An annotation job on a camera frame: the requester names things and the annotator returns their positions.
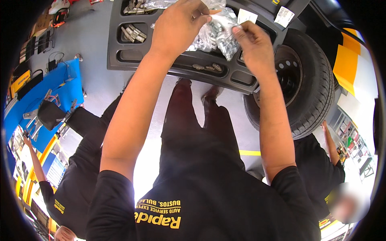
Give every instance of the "black uniform shirt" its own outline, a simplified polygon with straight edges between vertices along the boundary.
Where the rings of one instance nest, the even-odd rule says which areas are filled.
[[[87,212],[98,171],[97,167],[74,155],[69,159],[69,166],[55,194],[49,182],[39,182],[50,217],[58,225],[71,229],[81,239],[86,239]]]
[[[295,166],[268,186],[225,152],[192,145],[172,149],[166,156],[178,159],[181,168],[164,175],[137,204],[126,177],[109,170],[99,174],[88,241],[320,240],[318,219]]]
[[[325,198],[344,182],[345,172],[340,161],[332,164],[326,151],[313,134],[295,141],[296,165],[319,220],[330,214]]]

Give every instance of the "black pants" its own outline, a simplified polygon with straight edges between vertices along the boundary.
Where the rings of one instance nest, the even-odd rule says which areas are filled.
[[[193,109],[190,80],[181,79],[173,89],[166,110],[161,134],[160,175],[157,177],[154,185],[174,171],[170,167],[171,165],[178,165],[176,162],[170,163],[170,159],[172,159],[170,157],[176,156],[175,153],[170,154],[170,152],[175,152],[176,148],[179,148],[181,145],[181,142],[189,142],[192,148],[201,148],[201,146],[212,145],[212,140],[218,140],[232,153],[231,159],[241,169],[245,170],[244,163],[240,159],[239,147],[228,110],[223,106],[218,106],[214,100],[205,100],[204,113],[205,123],[202,128],[198,124]]]
[[[102,156],[101,145],[120,98],[121,95],[107,107],[96,123],[90,123],[92,127],[79,143],[74,155],[70,157],[70,160],[76,162],[78,166],[85,165],[87,167],[85,168],[86,170],[88,169],[91,172],[99,173],[100,159]]]

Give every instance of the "white label sticker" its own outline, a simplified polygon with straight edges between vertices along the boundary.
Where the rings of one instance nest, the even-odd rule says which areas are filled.
[[[295,16],[293,12],[281,6],[274,22],[286,28],[292,20],[293,16]]]
[[[243,22],[248,20],[255,24],[257,20],[257,14],[251,13],[244,9],[240,9],[239,15],[237,17],[237,23],[242,24]]]

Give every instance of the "box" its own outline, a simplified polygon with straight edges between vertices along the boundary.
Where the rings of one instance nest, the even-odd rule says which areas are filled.
[[[36,24],[32,28],[30,38],[33,36],[40,36],[51,25],[54,15],[48,14],[49,9],[50,7],[46,8],[37,19]]]

